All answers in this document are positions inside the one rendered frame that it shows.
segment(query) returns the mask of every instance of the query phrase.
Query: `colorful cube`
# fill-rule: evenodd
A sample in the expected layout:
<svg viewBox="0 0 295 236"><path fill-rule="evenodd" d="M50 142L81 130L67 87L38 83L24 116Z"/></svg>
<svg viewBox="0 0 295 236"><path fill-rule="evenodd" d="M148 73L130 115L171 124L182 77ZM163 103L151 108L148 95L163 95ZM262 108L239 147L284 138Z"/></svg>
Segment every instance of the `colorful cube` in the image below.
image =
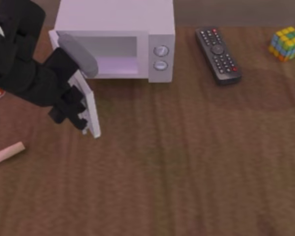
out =
<svg viewBox="0 0 295 236"><path fill-rule="evenodd" d="M280 61L295 58L295 29L288 27L276 32L272 37L269 51Z"/></svg>

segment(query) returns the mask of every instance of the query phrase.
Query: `wooden floor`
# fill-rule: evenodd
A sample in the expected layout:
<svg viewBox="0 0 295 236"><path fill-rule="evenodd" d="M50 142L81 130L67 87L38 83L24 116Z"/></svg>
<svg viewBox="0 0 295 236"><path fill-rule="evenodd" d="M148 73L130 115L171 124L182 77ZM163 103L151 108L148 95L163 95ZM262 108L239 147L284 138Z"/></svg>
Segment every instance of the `wooden floor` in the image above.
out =
<svg viewBox="0 0 295 236"><path fill-rule="evenodd" d="M243 80L217 87L194 28L177 28L171 84L89 81L102 137L0 100L0 236L295 236L295 59L276 28L222 28ZM44 29L36 58L51 46Z"/></svg>

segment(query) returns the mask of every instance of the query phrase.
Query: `blue square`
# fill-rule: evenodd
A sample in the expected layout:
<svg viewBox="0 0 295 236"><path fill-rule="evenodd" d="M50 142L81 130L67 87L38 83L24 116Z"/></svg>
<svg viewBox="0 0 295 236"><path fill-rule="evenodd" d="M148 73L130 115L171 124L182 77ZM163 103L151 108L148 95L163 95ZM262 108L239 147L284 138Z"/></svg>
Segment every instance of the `blue square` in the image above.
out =
<svg viewBox="0 0 295 236"><path fill-rule="evenodd" d="M277 41L278 39L279 39L279 37L278 37L276 34L274 34L272 40L273 40L273 41Z"/></svg>
<svg viewBox="0 0 295 236"><path fill-rule="evenodd" d="M280 44L277 44L277 45L275 46L275 48L276 48L276 50L278 50L278 51L280 52L281 49L282 49L282 46L281 46Z"/></svg>
<svg viewBox="0 0 295 236"><path fill-rule="evenodd" d="M277 44L277 41L275 41L275 40L272 40L272 41L271 41L271 45L272 45L273 47L275 47L276 44Z"/></svg>
<svg viewBox="0 0 295 236"><path fill-rule="evenodd" d="M287 57L290 56L291 54L292 54L292 50L289 50L289 51L286 52Z"/></svg>
<svg viewBox="0 0 295 236"><path fill-rule="evenodd" d="M287 52L282 48L281 51L280 51L280 54L285 57Z"/></svg>

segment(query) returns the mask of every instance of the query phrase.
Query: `remote control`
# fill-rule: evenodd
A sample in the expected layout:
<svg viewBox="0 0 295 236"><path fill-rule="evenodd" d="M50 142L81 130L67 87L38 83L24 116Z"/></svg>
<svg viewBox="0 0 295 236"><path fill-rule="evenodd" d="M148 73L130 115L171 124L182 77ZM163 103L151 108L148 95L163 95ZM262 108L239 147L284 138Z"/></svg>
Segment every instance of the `remote control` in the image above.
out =
<svg viewBox="0 0 295 236"><path fill-rule="evenodd" d="M241 79L241 71L231 56L221 34L215 27L196 29L196 39L205 54L218 85L235 84Z"/></svg>

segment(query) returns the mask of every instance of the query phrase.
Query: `microwave window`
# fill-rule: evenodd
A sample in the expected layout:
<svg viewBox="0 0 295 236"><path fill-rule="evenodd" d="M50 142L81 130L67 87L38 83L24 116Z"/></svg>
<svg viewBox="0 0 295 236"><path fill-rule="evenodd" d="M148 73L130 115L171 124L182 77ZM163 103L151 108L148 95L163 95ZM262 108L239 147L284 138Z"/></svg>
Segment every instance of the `microwave window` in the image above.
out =
<svg viewBox="0 0 295 236"><path fill-rule="evenodd" d="M99 74L137 74L136 37L76 37L97 60Z"/></svg>

